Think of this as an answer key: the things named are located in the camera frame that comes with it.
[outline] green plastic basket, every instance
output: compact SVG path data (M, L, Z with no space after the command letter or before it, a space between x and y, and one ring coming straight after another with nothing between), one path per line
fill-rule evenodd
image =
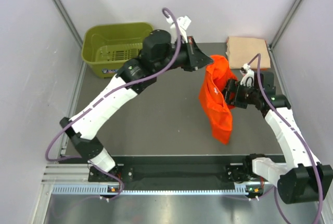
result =
M142 41L153 30L145 22L97 25L84 37L82 59L101 77L112 77L142 49Z

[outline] label on basket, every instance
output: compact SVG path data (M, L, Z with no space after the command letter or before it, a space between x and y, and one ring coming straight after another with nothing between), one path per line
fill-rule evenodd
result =
M109 73L116 73L117 72L117 69L112 69L112 70L109 70L109 69L102 69L102 73L103 74L109 74Z

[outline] brown paper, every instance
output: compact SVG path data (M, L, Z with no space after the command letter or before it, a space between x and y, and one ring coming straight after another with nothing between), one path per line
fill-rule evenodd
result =
M231 69L240 69L256 54L261 54L260 68L271 68L266 41L260 38L229 37L227 42L227 57ZM251 63L251 68L256 69L258 59Z

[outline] gray table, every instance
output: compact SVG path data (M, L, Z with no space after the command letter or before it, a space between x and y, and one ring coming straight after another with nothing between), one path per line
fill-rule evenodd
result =
M270 193L257 201L232 200L208 195L125 195L114 202L89 199L69 208L85 195L53 195L54 218L48 212L45 224L285 224ZM292 224L310 224L316 215L316 204L285 205L282 210Z
M208 55L226 52L226 45L200 44ZM101 128L98 138L112 155L203 155L203 154L281 154L280 147L261 113L254 106L233 109L234 130L228 145L211 135L209 121L198 100L204 69L188 73L169 71L129 101ZM275 81L277 92L280 86ZM109 83L86 70L77 112L89 104ZM76 154L71 144L67 154ZM85 196L53 195L58 214ZM316 204L281 204L291 223L311 223ZM105 203L90 199L67 215L48 224L58 223L273 223L282 224L273 194L259 202L238 201L221 196L122 196Z
M225 43L204 43L199 47L208 55L226 52ZM208 118L198 100L204 72L204 69L191 73L176 69L162 74L156 83L117 111L97 137L111 155L281 154L272 130L254 106L232 110L234 129L228 145L212 137ZM234 73L241 76L238 70ZM77 112L109 80L98 78L87 68ZM280 93L277 79L275 85ZM71 144L66 154L76 154Z

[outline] metal frame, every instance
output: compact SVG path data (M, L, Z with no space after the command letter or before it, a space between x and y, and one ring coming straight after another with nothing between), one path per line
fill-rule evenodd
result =
M61 14L64 22L68 26L69 30L73 34L73 37L75 38L75 41L77 44L82 47L83 41L80 37L77 29L75 28L70 16L68 15L65 7L63 6L61 0L52 0L57 7L59 13ZM280 40L281 36L285 32L286 28L288 27L290 21L294 17L295 13L297 12L299 6L301 5L303 0L295 0L287 13L286 17L284 18L280 28L278 29L276 35L274 36L272 43L268 47L268 51L271 56L271 60L274 64L274 67L276 69L277 77L281 85L281 89L284 94L288 95L285 82L280 75L280 69L278 67L278 64L276 63L276 59L274 56L274 48L277 45L278 41ZM76 104L78 101L78 97L80 94L83 77L86 69L86 64L83 62L80 68L79 76L77 79L76 87L72 96L72 102L69 109L69 115L73 115L75 112ZM59 155L64 155L67 147L68 139L66 137L63 137L61 141L61 147L59 149ZM47 208L49 205L50 197L52 192L54 191L54 188L57 188L57 185L59 184L66 184L69 187L79 186L79 187L85 187L87 185L105 185L105 183L92 183L88 182L88 176L89 176L89 168L86 164L66 164L66 165L60 165L60 164L49 164L46 166L46 170L44 173L44 177L41 183L39 196L37 199L37 204L35 207L35 211L31 217L31 220L29 223L31 224L41 224L44 223ZM333 199L330 196L330 194L327 195L326 201L324 202L323 212L322 216L324 219L324 222L329 223L333 219Z
M286 28L288 27L290 21L293 19L295 13L297 12L298 8L300 7L303 0L295 0L289 9L286 17L284 18L281 26L279 27L277 33L275 34L272 43L270 44L271 49L273 50L277 43L279 42L281 36L285 32Z
M58 9L59 13L61 14L64 22L66 23L66 25L68 26L69 30L71 31L71 33L73 34L73 37L75 38L77 44L82 47L83 41L82 38L80 37L77 29L75 28L73 21L71 20L70 16L68 15L65 7L63 6L61 0L52 0L56 6L56 8Z

